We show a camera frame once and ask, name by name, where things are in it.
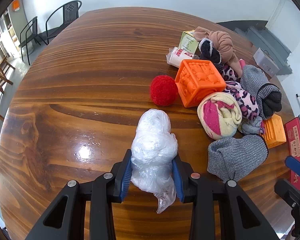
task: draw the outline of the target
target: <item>cardboard box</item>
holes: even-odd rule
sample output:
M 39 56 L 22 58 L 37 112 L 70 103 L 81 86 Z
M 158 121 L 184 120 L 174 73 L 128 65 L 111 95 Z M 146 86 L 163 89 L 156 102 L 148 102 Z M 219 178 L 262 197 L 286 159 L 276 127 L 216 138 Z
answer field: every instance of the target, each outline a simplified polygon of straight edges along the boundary
M 277 64 L 261 48 L 255 52 L 253 58 L 257 65 L 270 77 L 273 77 L 280 70 Z
M 285 124 L 290 155 L 300 162 L 300 120 L 298 117 Z M 300 190 L 300 177 L 291 171 L 290 183 Z
M 192 54 L 196 52 L 196 50 L 198 49 L 199 42 L 193 36 L 193 32 L 194 30 L 182 33 L 180 43 L 178 46 L 179 49 L 184 49 Z

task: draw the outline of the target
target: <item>red box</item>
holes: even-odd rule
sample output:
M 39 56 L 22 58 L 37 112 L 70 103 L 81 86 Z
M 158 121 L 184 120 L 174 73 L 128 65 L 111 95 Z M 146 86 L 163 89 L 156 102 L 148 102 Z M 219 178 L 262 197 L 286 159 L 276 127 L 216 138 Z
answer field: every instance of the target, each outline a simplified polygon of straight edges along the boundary
M 300 121 L 296 117 L 285 124 L 287 131 L 290 155 L 300 162 Z M 300 190 L 300 177 L 294 171 L 291 171 L 290 183 Z

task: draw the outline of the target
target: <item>baseboard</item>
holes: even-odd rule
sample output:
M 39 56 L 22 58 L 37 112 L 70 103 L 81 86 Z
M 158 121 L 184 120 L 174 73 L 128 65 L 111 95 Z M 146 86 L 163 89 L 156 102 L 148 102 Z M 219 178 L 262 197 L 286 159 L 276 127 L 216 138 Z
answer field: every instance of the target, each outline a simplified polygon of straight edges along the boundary
M 223 27 L 228 28 L 231 31 L 234 31 L 235 28 L 239 28 L 240 30 L 246 32 L 249 27 L 253 26 L 257 30 L 262 30 L 266 27 L 268 21 L 263 20 L 240 20 L 240 21 L 229 21 L 229 22 L 219 22 Z

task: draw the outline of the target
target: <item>orange toy block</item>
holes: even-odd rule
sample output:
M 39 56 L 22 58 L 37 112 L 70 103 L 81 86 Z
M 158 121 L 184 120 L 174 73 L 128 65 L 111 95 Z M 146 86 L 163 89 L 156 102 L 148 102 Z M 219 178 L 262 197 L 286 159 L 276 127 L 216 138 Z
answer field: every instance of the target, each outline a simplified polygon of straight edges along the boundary
M 222 76 L 209 60 L 184 59 L 175 82 L 185 107 L 198 106 L 207 95 L 226 88 Z
M 265 139 L 269 149 L 287 141 L 280 116 L 274 114 L 270 119 L 263 121 L 263 123 L 265 125 L 266 134 L 261 136 Z

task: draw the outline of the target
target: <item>red fuzzy ball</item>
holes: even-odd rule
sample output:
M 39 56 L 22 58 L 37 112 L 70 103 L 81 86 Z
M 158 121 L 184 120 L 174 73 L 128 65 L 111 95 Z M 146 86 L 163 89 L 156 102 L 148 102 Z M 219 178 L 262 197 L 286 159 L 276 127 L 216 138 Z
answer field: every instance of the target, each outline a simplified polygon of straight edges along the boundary
M 176 100 L 178 87 L 172 77 L 155 77 L 150 85 L 150 97 L 157 106 L 169 106 Z

